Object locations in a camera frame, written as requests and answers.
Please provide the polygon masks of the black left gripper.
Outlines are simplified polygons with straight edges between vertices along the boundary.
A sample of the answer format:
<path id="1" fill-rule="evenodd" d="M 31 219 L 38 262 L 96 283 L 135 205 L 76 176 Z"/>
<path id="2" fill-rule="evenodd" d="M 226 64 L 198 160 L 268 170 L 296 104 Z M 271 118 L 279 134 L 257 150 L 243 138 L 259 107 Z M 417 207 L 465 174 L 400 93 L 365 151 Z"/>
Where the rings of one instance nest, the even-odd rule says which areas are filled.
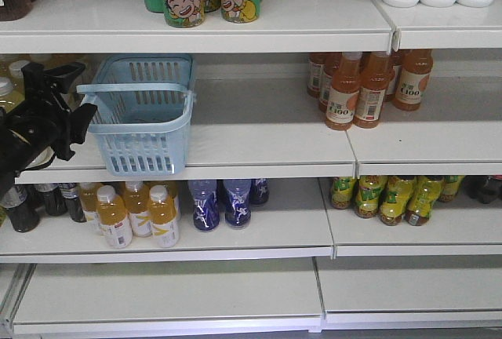
<path id="1" fill-rule="evenodd" d="M 25 100 L 11 112 L 1 113 L 1 181 L 13 182 L 46 149 L 62 144 L 84 144 L 95 104 L 70 111 L 61 97 L 85 65 L 73 62 L 45 69 L 30 62 L 21 68 Z"/>

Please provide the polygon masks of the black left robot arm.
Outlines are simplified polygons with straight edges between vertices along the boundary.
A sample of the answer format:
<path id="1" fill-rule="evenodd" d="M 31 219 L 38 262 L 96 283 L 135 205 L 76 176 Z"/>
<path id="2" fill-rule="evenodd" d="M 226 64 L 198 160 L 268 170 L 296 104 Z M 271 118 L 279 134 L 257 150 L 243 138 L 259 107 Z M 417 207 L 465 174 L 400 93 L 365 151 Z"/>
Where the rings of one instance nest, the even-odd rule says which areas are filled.
<path id="1" fill-rule="evenodd" d="M 85 142 L 97 106 L 82 104 L 71 110 L 61 96 L 84 70 L 79 62 L 49 70 L 30 62 L 22 68 L 25 99 L 10 112 L 1 112 L 2 195 L 46 148 L 68 161 L 75 154 L 71 145 Z"/>

